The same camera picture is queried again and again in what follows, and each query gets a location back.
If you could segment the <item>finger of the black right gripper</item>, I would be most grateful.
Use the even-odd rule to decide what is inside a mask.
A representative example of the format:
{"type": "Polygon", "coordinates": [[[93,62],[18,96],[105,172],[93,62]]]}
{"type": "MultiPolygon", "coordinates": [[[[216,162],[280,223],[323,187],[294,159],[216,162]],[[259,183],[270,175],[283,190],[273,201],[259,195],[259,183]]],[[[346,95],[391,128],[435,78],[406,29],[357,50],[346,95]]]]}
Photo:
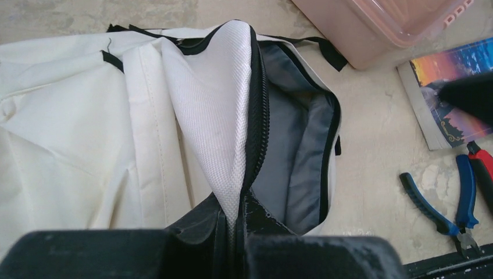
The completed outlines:
{"type": "Polygon", "coordinates": [[[492,125],[492,72],[476,74],[446,83],[439,99],[492,125]]]}

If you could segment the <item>blue thin book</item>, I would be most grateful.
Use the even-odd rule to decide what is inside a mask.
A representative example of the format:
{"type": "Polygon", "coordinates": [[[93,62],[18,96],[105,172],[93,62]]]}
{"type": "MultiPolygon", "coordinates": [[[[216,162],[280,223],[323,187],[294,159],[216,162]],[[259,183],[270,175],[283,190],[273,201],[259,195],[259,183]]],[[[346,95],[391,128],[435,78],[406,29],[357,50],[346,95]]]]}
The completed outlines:
{"type": "Polygon", "coordinates": [[[429,150],[492,134],[492,38],[397,68],[429,150]]]}

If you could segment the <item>beige canvas backpack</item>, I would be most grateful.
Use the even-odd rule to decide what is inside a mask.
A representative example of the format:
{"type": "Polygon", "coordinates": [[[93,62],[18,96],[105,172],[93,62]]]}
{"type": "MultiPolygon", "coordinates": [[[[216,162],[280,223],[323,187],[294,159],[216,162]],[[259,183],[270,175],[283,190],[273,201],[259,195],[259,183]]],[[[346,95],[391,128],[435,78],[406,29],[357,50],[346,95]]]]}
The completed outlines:
{"type": "Polygon", "coordinates": [[[251,190],[289,232],[333,200],[341,107],[290,38],[231,20],[1,45],[1,254],[41,230],[164,228],[251,190]]]}

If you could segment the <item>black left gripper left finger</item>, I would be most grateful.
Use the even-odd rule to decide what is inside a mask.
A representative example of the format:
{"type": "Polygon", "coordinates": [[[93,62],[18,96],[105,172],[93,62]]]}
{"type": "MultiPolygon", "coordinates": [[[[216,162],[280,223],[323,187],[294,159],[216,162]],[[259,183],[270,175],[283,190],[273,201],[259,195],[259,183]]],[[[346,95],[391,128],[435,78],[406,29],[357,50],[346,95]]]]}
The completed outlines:
{"type": "Polygon", "coordinates": [[[222,278],[226,238],[210,195],[166,228],[30,232],[1,262],[1,277],[222,278]]]}

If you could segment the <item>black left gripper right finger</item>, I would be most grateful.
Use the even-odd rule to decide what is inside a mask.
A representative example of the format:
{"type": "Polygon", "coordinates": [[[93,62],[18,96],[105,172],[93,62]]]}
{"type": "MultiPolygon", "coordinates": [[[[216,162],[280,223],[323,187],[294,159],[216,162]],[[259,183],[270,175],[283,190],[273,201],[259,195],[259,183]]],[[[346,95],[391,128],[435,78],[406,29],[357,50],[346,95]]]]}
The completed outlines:
{"type": "Polygon", "coordinates": [[[247,191],[237,220],[236,278],[407,278],[379,237],[298,236],[247,191]]]}

